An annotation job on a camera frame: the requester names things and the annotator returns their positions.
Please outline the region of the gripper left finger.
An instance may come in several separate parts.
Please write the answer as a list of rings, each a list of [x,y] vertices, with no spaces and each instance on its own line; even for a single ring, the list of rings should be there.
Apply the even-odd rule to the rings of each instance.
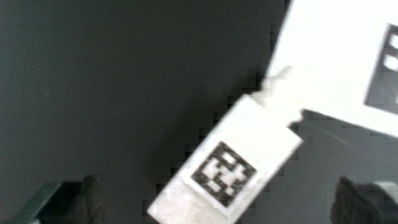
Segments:
[[[48,182],[6,224],[105,224],[100,183],[82,180]]]

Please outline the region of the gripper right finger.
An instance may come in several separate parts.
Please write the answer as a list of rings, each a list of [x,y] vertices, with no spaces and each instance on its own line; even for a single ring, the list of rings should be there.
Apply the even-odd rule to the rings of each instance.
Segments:
[[[333,224],[398,224],[398,184],[356,183],[340,178],[331,209]]]

